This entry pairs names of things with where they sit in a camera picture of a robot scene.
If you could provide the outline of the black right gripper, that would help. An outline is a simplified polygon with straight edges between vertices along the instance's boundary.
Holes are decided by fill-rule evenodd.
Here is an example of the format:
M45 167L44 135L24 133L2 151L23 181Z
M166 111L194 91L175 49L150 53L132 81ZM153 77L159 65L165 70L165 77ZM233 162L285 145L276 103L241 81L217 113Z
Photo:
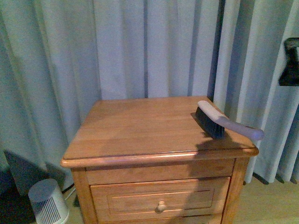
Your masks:
M299 85L299 38L291 37L284 42L286 66L279 78L280 86Z

